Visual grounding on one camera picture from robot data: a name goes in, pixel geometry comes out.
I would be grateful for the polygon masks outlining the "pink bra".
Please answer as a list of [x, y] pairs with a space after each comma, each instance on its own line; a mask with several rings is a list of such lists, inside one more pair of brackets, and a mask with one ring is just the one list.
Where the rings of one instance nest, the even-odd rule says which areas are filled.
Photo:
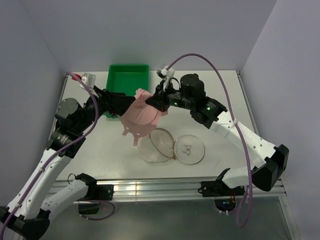
[[146, 137], [156, 129], [160, 117], [168, 115], [168, 111], [162, 112], [146, 104], [146, 100], [152, 96], [142, 88], [137, 89], [134, 102], [122, 116], [118, 117], [124, 127], [122, 135], [131, 133], [135, 147], [138, 145], [139, 138]]

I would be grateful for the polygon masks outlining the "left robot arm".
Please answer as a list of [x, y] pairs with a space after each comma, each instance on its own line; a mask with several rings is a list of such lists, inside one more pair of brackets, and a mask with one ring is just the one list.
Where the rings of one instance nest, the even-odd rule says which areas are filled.
[[53, 219], [77, 200], [91, 200], [98, 193], [97, 180], [85, 173], [71, 185], [47, 197], [57, 177], [76, 156], [86, 136], [105, 113], [121, 116], [135, 101], [124, 93], [93, 88], [95, 94], [84, 105], [74, 98], [60, 102], [56, 124], [36, 169], [16, 197], [0, 208], [3, 228], [9, 228], [26, 240], [38, 240]]

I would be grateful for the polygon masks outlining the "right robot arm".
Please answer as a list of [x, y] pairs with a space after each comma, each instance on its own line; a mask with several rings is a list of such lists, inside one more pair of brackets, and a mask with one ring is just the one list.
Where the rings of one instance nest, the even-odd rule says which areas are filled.
[[189, 110], [196, 122], [244, 151], [250, 166], [223, 170], [213, 184], [214, 192], [219, 196], [249, 184], [269, 192], [287, 168], [289, 149], [283, 144], [276, 146], [264, 140], [233, 118], [222, 103], [206, 95], [205, 84], [196, 73], [182, 76], [179, 89], [162, 80], [155, 94], [145, 102], [161, 112], [171, 106]]

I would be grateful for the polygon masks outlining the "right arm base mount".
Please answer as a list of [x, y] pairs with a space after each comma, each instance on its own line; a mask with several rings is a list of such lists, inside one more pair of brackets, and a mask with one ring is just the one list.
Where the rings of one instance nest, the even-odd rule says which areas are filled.
[[214, 198], [214, 206], [219, 214], [228, 215], [237, 209], [236, 197], [245, 194], [243, 186], [229, 188], [222, 181], [202, 181], [197, 192], [204, 198]]

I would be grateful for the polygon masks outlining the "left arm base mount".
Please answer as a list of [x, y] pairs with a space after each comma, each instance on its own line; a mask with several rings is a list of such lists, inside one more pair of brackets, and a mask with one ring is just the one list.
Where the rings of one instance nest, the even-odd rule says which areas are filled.
[[83, 218], [101, 220], [109, 218], [116, 210], [111, 202], [114, 194], [112, 184], [98, 184], [93, 191], [78, 202], [78, 213]]

